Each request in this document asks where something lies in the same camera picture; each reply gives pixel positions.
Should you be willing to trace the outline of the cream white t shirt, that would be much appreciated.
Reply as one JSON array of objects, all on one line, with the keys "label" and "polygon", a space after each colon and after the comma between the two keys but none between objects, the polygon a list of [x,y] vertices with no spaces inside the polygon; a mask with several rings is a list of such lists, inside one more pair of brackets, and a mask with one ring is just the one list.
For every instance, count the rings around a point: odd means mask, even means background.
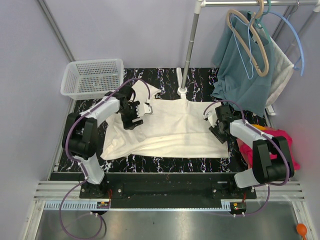
[{"label": "cream white t shirt", "polygon": [[101,158],[115,160],[129,155],[162,158],[227,158],[228,146],[210,132],[203,112],[208,102],[186,99],[164,100],[160,90],[141,81],[132,86],[140,102],[151,97],[152,114],[142,116],[143,124],[125,130],[119,114],[106,119],[107,128]]}]

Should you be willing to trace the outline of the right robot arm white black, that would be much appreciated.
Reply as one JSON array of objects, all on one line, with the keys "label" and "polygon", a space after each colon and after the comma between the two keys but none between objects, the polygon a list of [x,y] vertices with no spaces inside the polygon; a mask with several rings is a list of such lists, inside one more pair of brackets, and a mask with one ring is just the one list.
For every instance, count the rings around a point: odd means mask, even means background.
[{"label": "right robot arm white black", "polygon": [[243,113],[233,113],[229,105],[220,105],[215,110],[206,108],[203,118],[209,121],[209,131],[222,144],[233,136],[252,150],[252,167],[236,173],[234,181],[227,185],[230,197],[239,198],[247,187],[283,186],[294,175],[289,143],[284,136],[274,136],[256,128]]}]

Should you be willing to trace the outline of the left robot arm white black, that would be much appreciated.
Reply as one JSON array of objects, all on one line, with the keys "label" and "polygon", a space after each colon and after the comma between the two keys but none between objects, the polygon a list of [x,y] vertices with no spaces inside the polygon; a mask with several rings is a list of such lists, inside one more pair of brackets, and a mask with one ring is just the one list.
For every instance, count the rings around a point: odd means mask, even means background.
[{"label": "left robot arm white black", "polygon": [[99,145],[99,127],[111,115],[120,116],[125,130],[133,130],[142,125],[136,93],[126,85],[116,92],[107,92],[94,106],[81,113],[70,113],[67,116],[62,148],[67,157],[76,162],[86,183],[90,184],[90,192],[97,198],[103,198],[108,193],[108,186],[103,182],[105,173],[101,169],[97,157]]}]

